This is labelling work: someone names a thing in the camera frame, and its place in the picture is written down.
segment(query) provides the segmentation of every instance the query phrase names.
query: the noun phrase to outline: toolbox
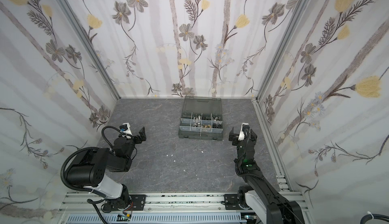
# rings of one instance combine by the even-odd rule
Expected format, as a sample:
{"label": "toolbox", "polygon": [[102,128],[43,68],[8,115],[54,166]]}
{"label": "toolbox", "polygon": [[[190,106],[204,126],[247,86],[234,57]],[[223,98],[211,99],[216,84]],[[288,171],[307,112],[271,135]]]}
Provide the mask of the toolbox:
{"label": "toolbox", "polygon": [[186,96],[182,108],[178,137],[198,140],[222,140],[221,99]]}

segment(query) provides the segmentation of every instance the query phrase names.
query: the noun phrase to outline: table surface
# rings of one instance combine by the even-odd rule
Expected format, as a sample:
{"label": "table surface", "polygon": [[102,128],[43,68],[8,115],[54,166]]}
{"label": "table surface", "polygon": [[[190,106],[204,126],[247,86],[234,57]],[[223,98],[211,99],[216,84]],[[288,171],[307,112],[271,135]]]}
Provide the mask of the table surface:
{"label": "table surface", "polygon": [[[178,126],[183,99],[120,99],[107,125],[129,122],[133,134],[144,126],[147,140],[137,145],[137,155],[126,173],[106,174],[125,184],[130,192],[237,191],[247,185],[235,174],[236,147],[228,141],[234,127],[249,123],[258,135],[255,161],[277,189],[275,169],[250,99],[222,99],[223,140],[180,139]],[[111,143],[117,131],[106,129]],[[101,138],[99,147],[107,144]]]}

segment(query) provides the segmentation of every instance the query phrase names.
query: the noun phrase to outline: white cable tie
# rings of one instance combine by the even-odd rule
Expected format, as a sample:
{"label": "white cable tie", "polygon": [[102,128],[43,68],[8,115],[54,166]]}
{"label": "white cable tie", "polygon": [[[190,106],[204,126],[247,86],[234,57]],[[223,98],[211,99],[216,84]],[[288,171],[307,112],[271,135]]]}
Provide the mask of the white cable tie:
{"label": "white cable tie", "polygon": [[372,219],[374,219],[374,216],[370,211],[368,211],[367,214],[370,214],[372,216]]}

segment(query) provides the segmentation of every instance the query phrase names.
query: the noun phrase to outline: floral wallpaper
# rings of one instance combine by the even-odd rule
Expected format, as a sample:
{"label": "floral wallpaper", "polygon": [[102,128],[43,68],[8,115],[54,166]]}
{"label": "floral wallpaper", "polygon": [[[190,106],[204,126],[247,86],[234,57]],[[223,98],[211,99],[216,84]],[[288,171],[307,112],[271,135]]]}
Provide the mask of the floral wallpaper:
{"label": "floral wallpaper", "polygon": [[311,0],[260,99],[320,223],[387,213],[389,0]]}
{"label": "floral wallpaper", "polygon": [[255,97],[298,0],[68,0],[122,97]]}
{"label": "floral wallpaper", "polygon": [[0,222],[51,223],[63,161],[98,142],[116,99],[55,0],[0,10]]}

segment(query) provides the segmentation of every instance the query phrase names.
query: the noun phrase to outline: wall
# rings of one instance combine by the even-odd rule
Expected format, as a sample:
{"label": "wall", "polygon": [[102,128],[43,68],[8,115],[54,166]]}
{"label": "wall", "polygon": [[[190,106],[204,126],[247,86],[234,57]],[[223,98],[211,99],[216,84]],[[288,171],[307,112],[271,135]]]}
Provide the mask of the wall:
{"label": "wall", "polygon": [[389,0],[311,0],[261,98],[320,223],[389,207]]}
{"label": "wall", "polygon": [[51,223],[63,161],[97,143],[116,100],[55,0],[0,10],[0,222]]}
{"label": "wall", "polygon": [[68,0],[122,97],[254,97],[297,0]]}

